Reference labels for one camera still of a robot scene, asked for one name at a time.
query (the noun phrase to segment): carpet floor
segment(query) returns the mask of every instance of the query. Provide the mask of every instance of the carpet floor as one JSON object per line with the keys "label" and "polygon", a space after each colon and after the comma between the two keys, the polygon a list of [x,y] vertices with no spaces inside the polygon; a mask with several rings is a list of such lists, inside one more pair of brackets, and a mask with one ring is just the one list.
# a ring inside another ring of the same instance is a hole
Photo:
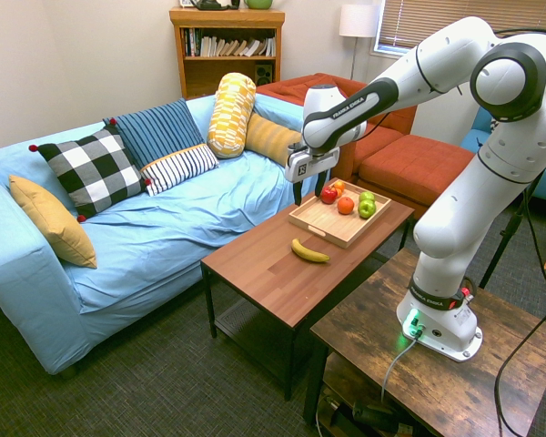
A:
{"label": "carpet floor", "polygon": [[[514,203],[494,221],[468,270],[479,283],[501,241]],[[531,215],[546,259],[546,202]],[[394,235],[380,249],[392,256]],[[409,238],[406,245],[418,253]],[[355,287],[375,269],[360,266]],[[541,317],[546,284],[524,220],[486,290]],[[217,313],[238,299],[223,284],[213,290]],[[199,285],[97,346],[65,381],[48,375],[0,310],[0,436],[316,436],[302,418],[306,370],[296,375],[291,401],[280,384],[234,342],[210,337]],[[530,436],[546,437],[546,392]]]}

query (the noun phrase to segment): white wall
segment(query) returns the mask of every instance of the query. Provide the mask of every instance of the white wall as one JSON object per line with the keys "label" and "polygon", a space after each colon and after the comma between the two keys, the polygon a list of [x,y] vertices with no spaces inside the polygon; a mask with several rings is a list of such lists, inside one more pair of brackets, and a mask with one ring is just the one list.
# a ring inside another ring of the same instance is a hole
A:
{"label": "white wall", "polygon": [[[372,0],[274,0],[286,13],[283,79],[349,77],[354,38],[339,36],[339,14],[356,3]],[[0,147],[181,97],[168,17],[177,5],[0,0]],[[370,81],[393,62],[369,55],[371,42],[359,40],[355,79]],[[421,105],[413,133],[457,144],[475,114],[468,100],[451,92]]]}

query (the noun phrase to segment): yellow pillow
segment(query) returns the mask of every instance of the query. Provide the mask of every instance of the yellow pillow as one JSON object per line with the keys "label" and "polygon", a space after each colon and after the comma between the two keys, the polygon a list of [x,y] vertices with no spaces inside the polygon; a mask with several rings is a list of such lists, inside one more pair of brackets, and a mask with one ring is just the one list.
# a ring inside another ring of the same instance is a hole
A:
{"label": "yellow pillow", "polygon": [[245,148],[248,118],[255,105],[255,83],[240,73],[224,75],[215,94],[207,144],[218,158],[234,158]]}
{"label": "yellow pillow", "polygon": [[288,146],[298,143],[301,134],[253,113],[247,126],[245,148],[273,159],[285,167],[288,161]]}
{"label": "yellow pillow", "polygon": [[63,204],[28,179],[10,175],[10,194],[45,236],[55,254],[77,266],[97,268],[91,240]]}

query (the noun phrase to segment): green bowl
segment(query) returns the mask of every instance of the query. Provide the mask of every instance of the green bowl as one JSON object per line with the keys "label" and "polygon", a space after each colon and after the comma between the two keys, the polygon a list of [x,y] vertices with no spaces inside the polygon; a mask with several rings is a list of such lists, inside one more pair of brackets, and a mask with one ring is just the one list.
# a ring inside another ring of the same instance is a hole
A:
{"label": "green bowl", "polygon": [[273,0],[245,0],[249,9],[269,9]]}

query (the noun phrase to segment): window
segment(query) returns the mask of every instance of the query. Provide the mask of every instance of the window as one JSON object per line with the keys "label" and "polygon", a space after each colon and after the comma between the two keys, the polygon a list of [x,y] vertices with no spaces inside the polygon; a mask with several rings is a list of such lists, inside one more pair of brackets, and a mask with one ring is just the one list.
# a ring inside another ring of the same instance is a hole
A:
{"label": "window", "polygon": [[426,37],[465,16],[478,16],[493,30],[546,29],[546,0],[383,0],[375,51],[404,54]]}

